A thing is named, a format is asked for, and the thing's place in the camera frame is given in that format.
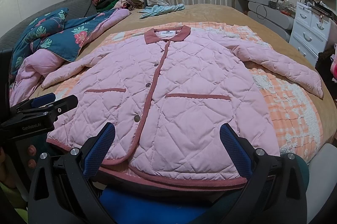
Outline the person left hand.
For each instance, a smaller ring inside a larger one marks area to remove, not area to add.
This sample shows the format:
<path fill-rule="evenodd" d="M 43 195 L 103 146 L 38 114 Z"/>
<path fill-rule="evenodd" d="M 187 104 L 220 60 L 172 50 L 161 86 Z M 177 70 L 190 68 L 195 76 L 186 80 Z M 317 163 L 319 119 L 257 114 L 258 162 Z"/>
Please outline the person left hand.
<path fill-rule="evenodd" d="M 36 156 L 36 153 L 37 153 L 37 150 L 36 150 L 35 146 L 30 145 L 27 149 L 27 153 L 30 156 L 30 159 L 28 161 L 28 167 L 30 169 L 34 169 L 37 165 L 37 163 L 35 162 L 35 159 L 34 159 L 34 157 Z"/>

